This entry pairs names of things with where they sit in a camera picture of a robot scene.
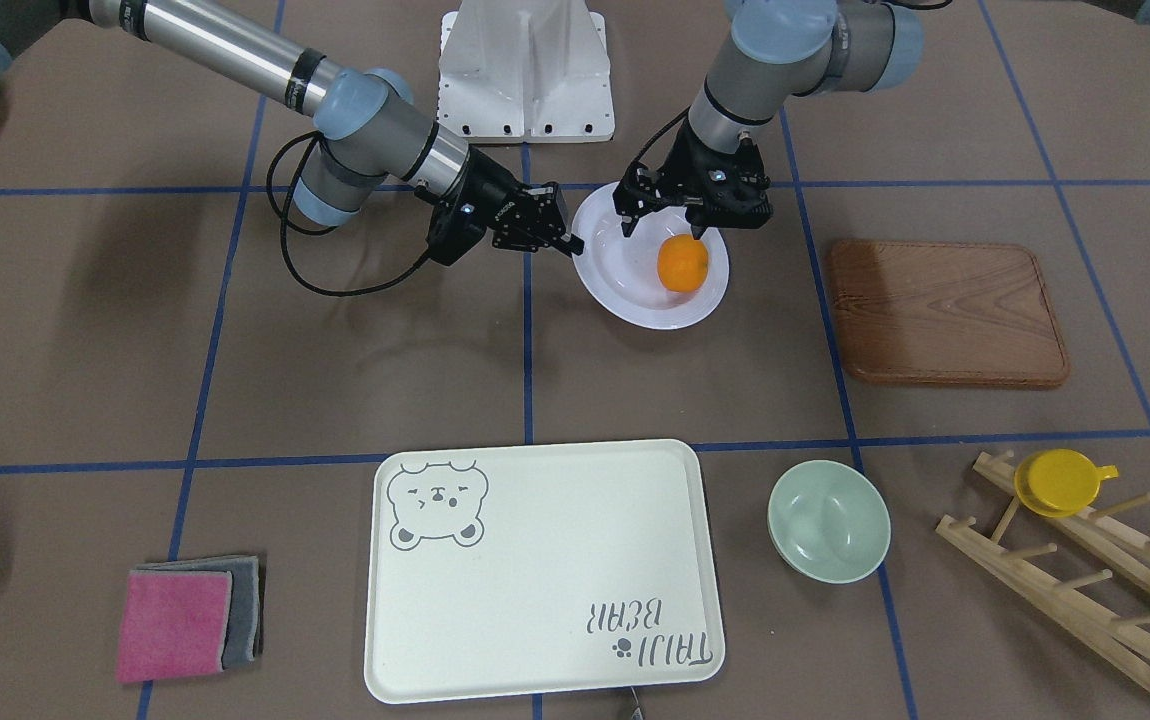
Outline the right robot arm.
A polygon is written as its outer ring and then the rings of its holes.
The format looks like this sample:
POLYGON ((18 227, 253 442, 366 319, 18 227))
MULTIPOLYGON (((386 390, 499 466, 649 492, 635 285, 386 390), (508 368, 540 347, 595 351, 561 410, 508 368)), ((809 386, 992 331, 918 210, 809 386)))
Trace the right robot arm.
POLYGON ((0 1, 0 72, 64 20, 121 29, 313 120, 316 146, 290 193, 310 222, 348 222, 393 177, 434 206, 435 263, 457 263, 485 236, 526 252, 584 248, 555 183, 520 182, 420 112, 391 70, 342 67, 214 1, 0 1))

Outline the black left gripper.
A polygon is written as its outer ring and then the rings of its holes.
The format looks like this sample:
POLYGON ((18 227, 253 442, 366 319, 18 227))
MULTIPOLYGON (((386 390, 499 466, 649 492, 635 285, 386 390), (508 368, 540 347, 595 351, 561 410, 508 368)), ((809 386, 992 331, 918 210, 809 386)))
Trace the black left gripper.
POLYGON ((641 219, 681 208, 695 240, 711 228, 759 229, 773 217, 770 178, 764 170, 761 150, 749 137, 736 141, 734 152, 711 150, 691 128, 681 128, 665 163, 651 169, 645 151, 665 132, 645 143, 613 190, 613 208, 624 238, 632 236, 641 219))

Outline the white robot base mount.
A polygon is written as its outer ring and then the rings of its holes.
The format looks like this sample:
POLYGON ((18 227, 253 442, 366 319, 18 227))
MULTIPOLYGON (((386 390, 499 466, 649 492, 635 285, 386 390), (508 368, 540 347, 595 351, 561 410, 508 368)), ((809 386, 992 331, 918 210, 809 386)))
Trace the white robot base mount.
POLYGON ((437 118, 467 141, 615 135, 607 24, 584 1, 463 1, 439 41, 437 118))

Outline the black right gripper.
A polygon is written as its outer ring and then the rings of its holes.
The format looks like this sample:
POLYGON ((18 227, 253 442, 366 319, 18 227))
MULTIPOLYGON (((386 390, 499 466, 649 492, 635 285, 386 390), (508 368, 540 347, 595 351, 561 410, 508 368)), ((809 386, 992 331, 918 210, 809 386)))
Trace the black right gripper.
POLYGON ((537 252, 555 248, 567 258, 583 254, 585 242, 569 233, 560 184, 526 184, 484 152, 471 150, 460 177, 448 190, 434 193, 425 181, 415 196, 434 206, 425 255, 434 263, 455 265, 492 232, 497 248, 537 252))

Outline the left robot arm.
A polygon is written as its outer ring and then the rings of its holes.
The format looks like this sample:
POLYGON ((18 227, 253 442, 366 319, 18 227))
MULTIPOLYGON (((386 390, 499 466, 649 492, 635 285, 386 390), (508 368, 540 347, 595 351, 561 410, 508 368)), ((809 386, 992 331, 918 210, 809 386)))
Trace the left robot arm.
POLYGON ((758 136, 791 97, 899 86, 923 53, 917 12, 898 1, 730 1, 730 29, 688 108, 662 128, 662 164, 636 155, 613 190, 620 229, 680 208, 708 229, 758 229, 772 219, 758 136))

